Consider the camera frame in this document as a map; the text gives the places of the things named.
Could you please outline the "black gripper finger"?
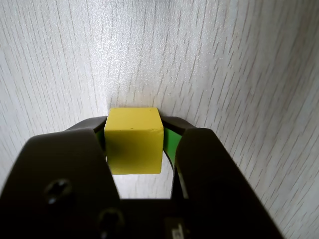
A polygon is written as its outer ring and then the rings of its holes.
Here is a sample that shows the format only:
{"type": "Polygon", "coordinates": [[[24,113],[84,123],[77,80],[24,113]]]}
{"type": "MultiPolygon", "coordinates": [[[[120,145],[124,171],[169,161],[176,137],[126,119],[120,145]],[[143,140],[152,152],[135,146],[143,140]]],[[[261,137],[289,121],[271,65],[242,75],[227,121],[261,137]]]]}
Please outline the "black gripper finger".
{"type": "Polygon", "coordinates": [[[122,239],[125,219],[104,155],[105,117],[30,138],[0,196],[3,239],[122,239]]]}
{"type": "Polygon", "coordinates": [[[181,136],[175,165],[189,206],[193,239],[281,239],[283,236],[219,138],[208,128],[162,117],[181,136]]]}

